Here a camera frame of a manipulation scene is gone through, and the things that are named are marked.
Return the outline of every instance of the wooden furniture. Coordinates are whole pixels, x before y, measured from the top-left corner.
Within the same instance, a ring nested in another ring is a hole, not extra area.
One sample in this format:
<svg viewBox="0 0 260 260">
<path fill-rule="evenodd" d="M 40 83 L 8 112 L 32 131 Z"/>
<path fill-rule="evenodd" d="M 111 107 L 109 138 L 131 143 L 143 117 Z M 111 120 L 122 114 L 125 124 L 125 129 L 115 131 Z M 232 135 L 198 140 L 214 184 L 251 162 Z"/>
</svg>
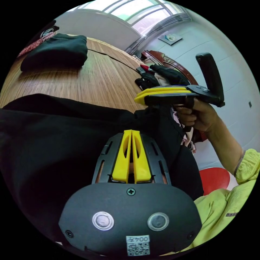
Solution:
<svg viewBox="0 0 260 260">
<path fill-rule="evenodd" d="M 164 53 L 159 51 L 143 51 L 142 52 L 143 62 L 150 66 L 152 64 L 163 65 L 168 68 L 172 68 L 180 71 L 190 82 L 191 85 L 198 85 L 195 78 L 185 69 L 181 64 L 166 56 Z"/>
<path fill-rule="evenodd" d="M 93 38 L 87 38 L 87 47 L 88 59 L 80 70 L 21 72 L 26 54 L 16 59 L 1 90 L 0 108 L 19 97 L 42 93 L 131 112 L 143 109 L 134 102 L 140 92 L 135 84 L 140 75 L 135 69 L 142 62 Z"/>
</svg>

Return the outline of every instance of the window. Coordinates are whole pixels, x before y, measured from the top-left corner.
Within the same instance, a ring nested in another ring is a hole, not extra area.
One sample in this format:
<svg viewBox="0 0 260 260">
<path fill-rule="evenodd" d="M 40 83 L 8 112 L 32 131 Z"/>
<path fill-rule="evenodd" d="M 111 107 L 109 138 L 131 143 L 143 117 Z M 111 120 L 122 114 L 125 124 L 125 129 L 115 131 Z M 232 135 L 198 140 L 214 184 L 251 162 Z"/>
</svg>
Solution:
<svg viewBox="0 0 260 260">
<path fill-rule="evenodd" d="M 164 0 L 95 0 L 68 12 L 76 9 L 91 9 L 114 15 L 129 23 L 143 36 L 163 19 L 184 12 L 182 7 Z"/>
</svg>

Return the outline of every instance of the bracelet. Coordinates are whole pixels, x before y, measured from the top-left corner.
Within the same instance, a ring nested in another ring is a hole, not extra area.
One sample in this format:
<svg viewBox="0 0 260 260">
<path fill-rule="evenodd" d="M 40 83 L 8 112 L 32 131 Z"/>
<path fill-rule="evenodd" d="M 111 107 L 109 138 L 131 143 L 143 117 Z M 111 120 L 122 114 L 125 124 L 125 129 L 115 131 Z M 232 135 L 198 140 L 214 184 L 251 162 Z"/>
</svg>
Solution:
<svg viewBox="0 0 260 260">
<path fill-rule="evenodd" d="M 236 166 L 236 169 L 235 169 L 235 172 L 234 172 L 234 177 L 236 177 L 236 172 L 237 172 L 237 170 L 238 170 L 242 160 L 244 159 L 245 153 L 246 153 L 246 151 L 243 150 L 243 153 L 242 153 L 242 155 L 241 155 L 241 157 L 240 157 L 240 159 L 238 161 L 238 165 Z"/>
</svg>

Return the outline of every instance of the label sticker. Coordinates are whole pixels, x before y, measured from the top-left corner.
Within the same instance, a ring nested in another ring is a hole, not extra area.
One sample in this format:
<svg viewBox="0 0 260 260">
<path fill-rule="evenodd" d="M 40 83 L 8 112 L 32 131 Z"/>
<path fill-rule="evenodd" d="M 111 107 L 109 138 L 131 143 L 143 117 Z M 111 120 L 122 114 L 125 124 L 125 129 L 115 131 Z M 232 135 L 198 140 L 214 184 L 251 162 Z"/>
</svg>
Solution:
<svg viewBox="0 0 260 260">
<path fill-rule="evenodd" d="M 227 213 L 226 217 L 235 217 L 237 213 Z"/>
<path fill-rule="evenodd" d="M 128 256 L 141 256 L 150 254 L 150 237 L 126 236 L 126 247 Z"/>
</svg>

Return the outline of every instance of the wrist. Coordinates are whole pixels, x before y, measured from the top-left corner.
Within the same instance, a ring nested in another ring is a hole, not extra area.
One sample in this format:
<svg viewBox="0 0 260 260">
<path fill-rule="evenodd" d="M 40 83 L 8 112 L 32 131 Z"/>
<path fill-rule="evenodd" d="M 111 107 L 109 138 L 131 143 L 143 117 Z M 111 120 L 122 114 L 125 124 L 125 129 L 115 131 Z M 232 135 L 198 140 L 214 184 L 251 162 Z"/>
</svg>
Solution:
<svg viewBox="0 0 260 260">
<path fill-rule="evenodd" d="M 206 136 L 209 137 L 221 131 L 221 128 L 223 128 L 223 124 L 224 122 L 222 121 L 222 119 L 218 115 L 216 115 L 216 119 L 214 120 L 214 122 L 207 129 L 207 131 L 205 131 Z"/>
</svg>

